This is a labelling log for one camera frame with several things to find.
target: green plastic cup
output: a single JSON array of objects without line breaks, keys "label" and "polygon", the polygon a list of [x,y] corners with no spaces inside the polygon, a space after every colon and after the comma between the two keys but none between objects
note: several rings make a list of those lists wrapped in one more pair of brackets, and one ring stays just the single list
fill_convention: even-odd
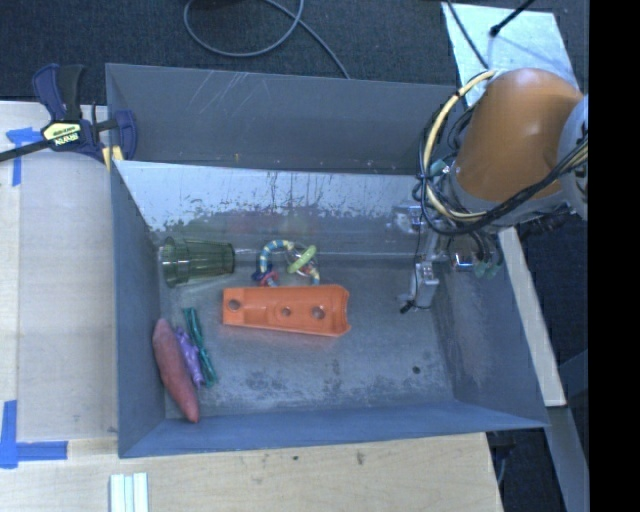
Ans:
[{"label": "green plastic cup", "polygon": [[167,285],[232,274],[235,251],[228,242],[167,237],[161,249],[162,272]]}]

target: orange plastic block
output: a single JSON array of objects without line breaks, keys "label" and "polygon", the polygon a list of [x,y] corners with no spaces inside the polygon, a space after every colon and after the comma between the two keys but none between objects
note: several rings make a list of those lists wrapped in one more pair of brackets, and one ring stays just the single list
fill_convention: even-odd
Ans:
[{"label": "orange plastic block", "polygon": [[339,285],[225,288],[222,323],[259,329],[341,336],[349,292]]}]

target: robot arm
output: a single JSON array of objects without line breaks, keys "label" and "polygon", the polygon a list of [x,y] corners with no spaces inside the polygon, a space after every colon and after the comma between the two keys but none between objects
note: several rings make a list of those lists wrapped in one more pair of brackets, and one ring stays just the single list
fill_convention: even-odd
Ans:
[{"label": "robot arm", "polygon": [[[433,162],[449,112],[484,81],[485,93],[456,121],[462,142],[453,160]],[[438,284],[433,263],[492,277],[502,263],[502,229],[558,214],[587,220],[588,96],[541,69],[485,71],[438,112],[419,162],[413,197],[431,243],[416,260],[407,304],[425,309]]]}]

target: purple toy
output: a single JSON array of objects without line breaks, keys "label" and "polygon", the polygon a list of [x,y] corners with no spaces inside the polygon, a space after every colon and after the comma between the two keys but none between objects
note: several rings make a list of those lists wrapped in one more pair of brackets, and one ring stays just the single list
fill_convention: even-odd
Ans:
[{"label": "purple toy", "polygon": [[187,369],[191,374],[191,380],[193,380],[196,388],[200,389],[200,386],[205,383],[205,380],[202,375],[202,370],[200,369],[200,361],[198,360],[198,347],[191,343],[191,338],[182,327],[176,327],[174,332],[176,338],[178,338],[182,355],[184,355]]}]

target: pink toy sausage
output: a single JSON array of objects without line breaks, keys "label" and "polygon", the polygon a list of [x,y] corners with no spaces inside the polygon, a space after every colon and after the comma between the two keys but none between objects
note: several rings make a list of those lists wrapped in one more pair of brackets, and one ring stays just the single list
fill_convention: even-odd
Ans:
[{"label": "pink toy sausage", "polygon": [[197,423],[200,420],[198,396],[180,351],[178,339],[164,318],[156,322],[152,344],[163,384],[187,419]]}]

